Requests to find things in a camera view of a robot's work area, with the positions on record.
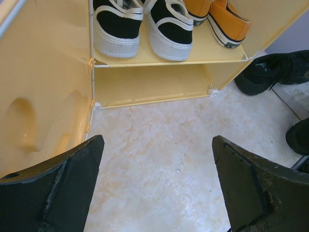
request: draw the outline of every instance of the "black canvas sneaker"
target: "black canvas sneaker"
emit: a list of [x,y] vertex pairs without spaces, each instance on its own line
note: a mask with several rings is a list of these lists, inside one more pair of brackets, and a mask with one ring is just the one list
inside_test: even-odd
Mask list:
[[192,48],[193,19],[182,0],[141,0],[150,45],[159,57],[184,61]]
[[129,58],[137,54],[143,8],[137,0],[93,0],[94,45],[104,55]]
[[309,50],[287,54],[270,54],[255,59],[235,78],[241,92],[253,96],[283,85],[309,81]]
[[309,118],[291,127],[285,138],[294,152],[302,156],[309,156]]

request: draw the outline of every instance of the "white rubber sole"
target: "white rubber sole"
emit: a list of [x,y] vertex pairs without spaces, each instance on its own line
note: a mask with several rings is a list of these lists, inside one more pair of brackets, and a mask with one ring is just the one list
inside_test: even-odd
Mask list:
[[213,20],[212,16],[209,14],[207,17],[207,20],[211,26],[211,31],[212,34],[214,36],[214,38],[216,39],[216,41],[223,47],[227,47],[227,48],[235,48],[238,47],[242,41],[240,42],[235,42],[230,40],[229,38],[227,38],[221,31],[221,29],[218,27],[218,25],[216,24],[216,22]]
[[150,15],[145,15],[144,23],[148,31],[151,48],[157,56],[171,61],[188,59],[192,44],[176,43],[168,39],[156,27]]
[[93,40],[96,49],[109,57],[130,58],[137,55],[140,36],[135,39],[122,39],[106,33],[94,18]]

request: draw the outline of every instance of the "tile floor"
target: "tile floor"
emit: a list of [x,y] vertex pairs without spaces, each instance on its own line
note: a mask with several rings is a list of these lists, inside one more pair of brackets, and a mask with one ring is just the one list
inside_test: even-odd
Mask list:
[[229,221],[211,140],[222,135],[290,167],[285,142],[298,122],[272,92],[97,111],[90,132],[105,149],[85,232],[225,232]]

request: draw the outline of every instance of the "white wall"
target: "white wall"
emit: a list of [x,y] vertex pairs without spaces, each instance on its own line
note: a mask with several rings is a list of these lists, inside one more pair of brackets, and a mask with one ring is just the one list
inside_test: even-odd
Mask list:
[[309,11],[304,13],[271,46],[266,49],[271,53],[288,53],[309,50]]

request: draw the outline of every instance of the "yellow plastic panel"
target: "yellow plastic panel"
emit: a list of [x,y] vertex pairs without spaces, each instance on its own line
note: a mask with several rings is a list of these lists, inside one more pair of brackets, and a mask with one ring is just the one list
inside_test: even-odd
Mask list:
[[210,89],[204,65],[95,68],[95,81],[106,108],[205,97]]
[[204,64],[237,62],[247,59],[242,46],[228,49],[219,45],[207,22],[194,27],[193,48],[188,60],[184,62],[173,62],[161,59],[151,49],[146,27],[142,23],[140,27],[140,46],[137,56],[133,58],[111,58],[95,51],[96,64],[107,64],[109,67],[133,67],[153,65],[175,65],[175,64]]
[[309,8],[309,0],[231,0],[231,2],[242,16],[252,21],[252,27],[242,43],[249,57],[266,49]]
[[227,63],[227,64],[208,64],[206,65],[207,74],[213,87],[223,89],[230,83],[250,62]]
[[4,0],[0,3],[0,25],[4,22],[5,18],[17,3],[18,0]]
[[88,2],[28,0],[0,41],[0,177],[84,140],[91,115]]

